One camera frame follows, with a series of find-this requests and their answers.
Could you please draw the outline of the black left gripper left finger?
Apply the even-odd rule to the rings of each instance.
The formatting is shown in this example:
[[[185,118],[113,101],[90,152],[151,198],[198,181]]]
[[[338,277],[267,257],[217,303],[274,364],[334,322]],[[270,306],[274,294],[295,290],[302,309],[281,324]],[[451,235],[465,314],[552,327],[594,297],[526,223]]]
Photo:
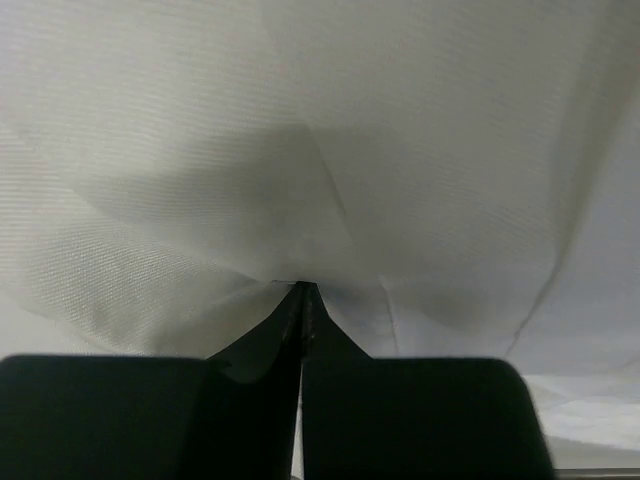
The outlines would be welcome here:
[[[15,355],[1,363],[5,479],[286,479],[306,288],[206,360]]]

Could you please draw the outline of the white skirt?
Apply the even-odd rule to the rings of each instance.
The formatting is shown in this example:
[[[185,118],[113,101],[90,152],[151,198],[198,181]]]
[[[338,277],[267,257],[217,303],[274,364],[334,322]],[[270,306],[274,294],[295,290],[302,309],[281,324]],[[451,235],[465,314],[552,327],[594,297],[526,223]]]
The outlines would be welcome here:
[[[638,3],[2,3],[5,295],[205,357],[298,281],[375,356],[635,366]]]

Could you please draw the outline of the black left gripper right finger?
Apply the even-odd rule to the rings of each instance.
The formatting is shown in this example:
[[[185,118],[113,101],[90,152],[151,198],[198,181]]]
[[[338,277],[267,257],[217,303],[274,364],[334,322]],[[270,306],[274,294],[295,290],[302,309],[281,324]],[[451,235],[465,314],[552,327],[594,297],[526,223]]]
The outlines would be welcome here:
[[[308,479],[551,479],[529,390],[495,358],[381,359],[306,289],[303,474]]]

